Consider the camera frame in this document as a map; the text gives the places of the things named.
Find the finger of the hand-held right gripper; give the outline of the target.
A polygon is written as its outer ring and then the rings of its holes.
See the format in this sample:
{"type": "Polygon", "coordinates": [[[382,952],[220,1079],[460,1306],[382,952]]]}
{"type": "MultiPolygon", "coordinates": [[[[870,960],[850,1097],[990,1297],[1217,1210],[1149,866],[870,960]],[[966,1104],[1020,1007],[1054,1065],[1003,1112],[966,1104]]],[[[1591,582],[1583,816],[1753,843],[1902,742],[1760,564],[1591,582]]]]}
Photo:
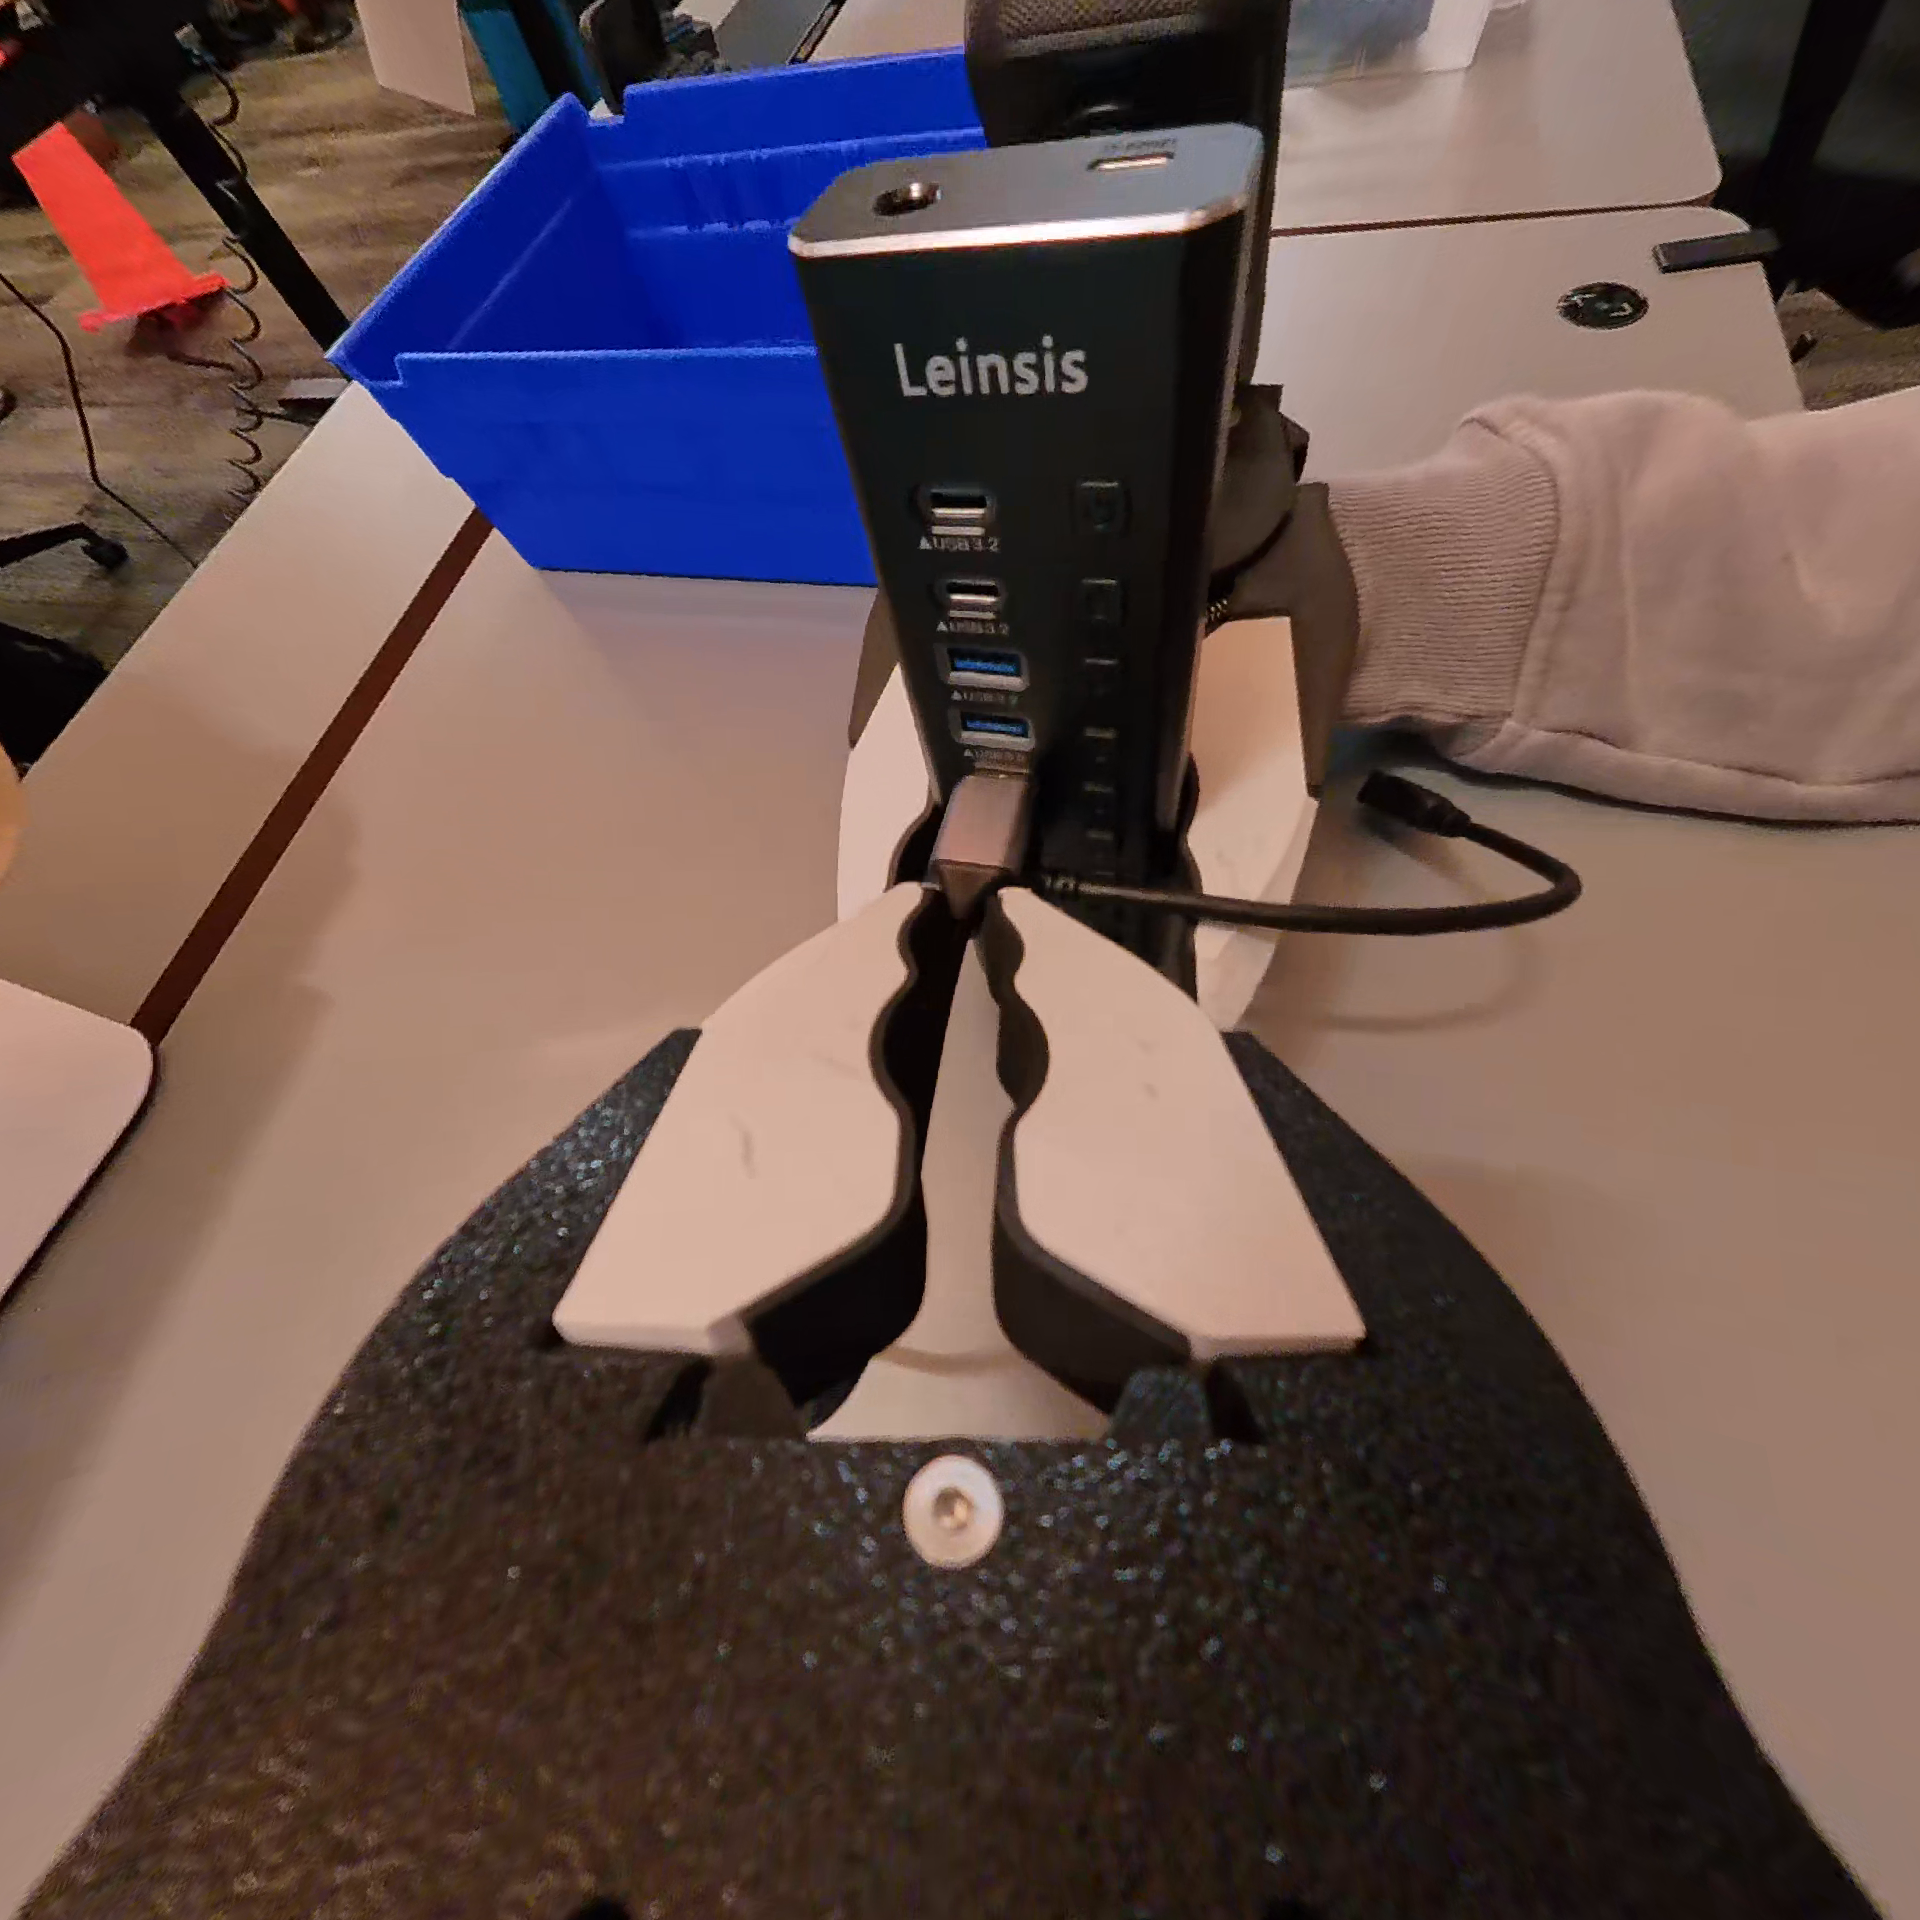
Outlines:
{"type": "Polygon", "coordinates": [[[1332,518],[1332,488],[1305,483],[1276,546],[1280,608],[1291,627],[1305,787],[1319,799],[1332,771],[1358,665],[1360,603],[1332,518]]]}
{"type": "Polygon", "coordinates": [[[877,588],[867,624],[862,629],[862,651],[853,685],[853,704],[848,716],[850,752],[867,734],[873,707],[879,704],[898,665],[898,621],[886,588],[877,588]]]}

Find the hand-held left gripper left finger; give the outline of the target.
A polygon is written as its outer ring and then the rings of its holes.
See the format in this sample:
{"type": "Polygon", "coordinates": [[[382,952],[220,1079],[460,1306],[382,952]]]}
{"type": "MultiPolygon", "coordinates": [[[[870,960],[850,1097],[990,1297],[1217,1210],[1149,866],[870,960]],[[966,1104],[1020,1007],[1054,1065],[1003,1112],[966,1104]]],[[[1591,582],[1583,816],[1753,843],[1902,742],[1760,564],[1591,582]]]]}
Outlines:
{"type": "Polygon", "coordinates": [[[856,1380],[926,1302],[926,1136],[966,946],[939,890],[900,884],[726,1001],[555,1329],[756,1361],[794,1404],[856,1380]]]}

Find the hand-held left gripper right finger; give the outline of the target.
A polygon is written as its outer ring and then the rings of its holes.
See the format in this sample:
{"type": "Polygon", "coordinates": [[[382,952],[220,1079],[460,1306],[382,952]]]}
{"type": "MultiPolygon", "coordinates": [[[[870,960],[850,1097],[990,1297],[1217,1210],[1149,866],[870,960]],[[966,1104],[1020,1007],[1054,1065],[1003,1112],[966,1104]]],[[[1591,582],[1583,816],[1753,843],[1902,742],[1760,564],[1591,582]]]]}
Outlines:
{"type": "Polygon", "coordinates": [[[1350,1354],[1363,1310],[1208,1012],[1028,887],[977,949],[1014,1112],[994,1302],[1015,1352],[1098,1411],[1139,1374],[1350,1354]]]}

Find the black usb hub tower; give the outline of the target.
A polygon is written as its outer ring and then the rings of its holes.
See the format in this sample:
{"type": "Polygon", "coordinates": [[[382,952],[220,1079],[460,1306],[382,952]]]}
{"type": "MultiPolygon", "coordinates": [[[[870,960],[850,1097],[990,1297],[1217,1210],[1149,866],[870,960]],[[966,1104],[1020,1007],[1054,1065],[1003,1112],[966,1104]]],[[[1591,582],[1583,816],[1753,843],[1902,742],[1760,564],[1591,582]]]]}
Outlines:
{"type": "Polygon", "coordinates": [[[1239,122],[897,155],[789,235],[932,796],[1022,780],[1033,876],[1184,869],[1261,163],[1239,122]]]}

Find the white round hub stand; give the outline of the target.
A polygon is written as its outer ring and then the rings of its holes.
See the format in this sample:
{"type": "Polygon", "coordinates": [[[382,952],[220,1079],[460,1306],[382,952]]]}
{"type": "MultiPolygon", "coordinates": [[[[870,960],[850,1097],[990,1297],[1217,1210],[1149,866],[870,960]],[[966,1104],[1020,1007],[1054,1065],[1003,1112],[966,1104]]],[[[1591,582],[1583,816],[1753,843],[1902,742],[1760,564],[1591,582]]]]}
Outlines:
{"type": "MultiPolygon", "coordinates": [[[[1287,902],[1305,863],[1316,799],[1305,787],[1283,616],[1242,620],[1204,642],[1194,704],[1199,808],[1188,824],[1195,879],[1182,887],[1287,902]]],[[[838,853],[838,912],[898,870],[926,812],[915,712],[897,675],[853,749],[838,853]]],[[[932,1096],[923,1191],[926,1302],[906,1340],[873,1359],[815,1430],[818,1439],[1070,1439],[1106,1415],[1015,1352],[994,1306],[990,1226],[999,1136],[1014,1104],[999,1081],[999,1009],[971,952],[959,968],[932,1096]]]]}

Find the person's right forearm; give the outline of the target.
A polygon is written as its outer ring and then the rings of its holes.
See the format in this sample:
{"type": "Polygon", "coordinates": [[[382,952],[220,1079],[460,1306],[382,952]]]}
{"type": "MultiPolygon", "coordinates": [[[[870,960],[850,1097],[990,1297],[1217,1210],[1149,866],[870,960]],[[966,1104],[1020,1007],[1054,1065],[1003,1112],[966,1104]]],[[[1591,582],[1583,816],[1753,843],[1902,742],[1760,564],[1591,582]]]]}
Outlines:
{"type": "Polygon", "coordinates": [[[1332,483],[1332,527],[1353,724],[1606,799],[1919,820],[1916,390],[1499,401],[1332,483]]]}

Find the blue plastic bin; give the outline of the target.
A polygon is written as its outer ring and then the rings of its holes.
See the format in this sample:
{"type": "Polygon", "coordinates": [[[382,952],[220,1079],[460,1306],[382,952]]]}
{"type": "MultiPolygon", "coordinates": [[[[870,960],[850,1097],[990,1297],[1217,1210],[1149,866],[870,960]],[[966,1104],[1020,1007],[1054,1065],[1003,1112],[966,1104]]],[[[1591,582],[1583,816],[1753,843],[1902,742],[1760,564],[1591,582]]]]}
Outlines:
{"type": "Polygon", "coordinates": [[[983,143],[956,46],[567,97],[331,364],[537,569],[871,588],[789,232],[983,143]]]}

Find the white board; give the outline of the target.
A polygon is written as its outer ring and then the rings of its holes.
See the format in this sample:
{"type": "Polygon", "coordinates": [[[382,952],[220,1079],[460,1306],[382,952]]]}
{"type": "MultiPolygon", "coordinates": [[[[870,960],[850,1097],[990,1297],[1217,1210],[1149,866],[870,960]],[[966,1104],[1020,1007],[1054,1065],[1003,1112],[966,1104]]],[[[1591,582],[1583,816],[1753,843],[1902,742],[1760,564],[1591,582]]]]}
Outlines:
{"type": "Polygon", "coordinates": [[[383,91],[473,118],[460,3],[357,3],[357,20],[383,91]]]}

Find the orange traffic cone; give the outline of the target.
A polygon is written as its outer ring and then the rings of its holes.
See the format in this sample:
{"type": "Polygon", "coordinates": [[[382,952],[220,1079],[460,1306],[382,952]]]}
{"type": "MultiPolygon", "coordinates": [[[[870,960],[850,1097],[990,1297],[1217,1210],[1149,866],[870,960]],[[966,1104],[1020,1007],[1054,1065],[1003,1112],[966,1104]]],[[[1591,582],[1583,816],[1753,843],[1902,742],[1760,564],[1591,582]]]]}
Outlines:
{"type": "Polygon", "coordinates": [[[196,272],[122,194],[65,124],[13,153],[13,166],[88,281],[87,332],[182,315],[231,293],[223,272],[196,272]]]}

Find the black table leg frame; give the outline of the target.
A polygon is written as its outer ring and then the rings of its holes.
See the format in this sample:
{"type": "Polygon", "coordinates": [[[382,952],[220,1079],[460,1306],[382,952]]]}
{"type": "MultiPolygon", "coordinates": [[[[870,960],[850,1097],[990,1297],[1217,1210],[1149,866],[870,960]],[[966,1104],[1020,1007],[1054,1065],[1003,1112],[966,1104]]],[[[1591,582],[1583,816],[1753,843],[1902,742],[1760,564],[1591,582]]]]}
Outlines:
{"type": "Polygon", "coordinates": [[[6,163],[26,171],[22,153],[83,107],[132,110],[310,341],[331,353],[349,329],[344,310],[185,97],[193,60],[183,35],[196,27],[198,4],[54,3],[33,11],[26,27],[6,27],[6,163]]]}

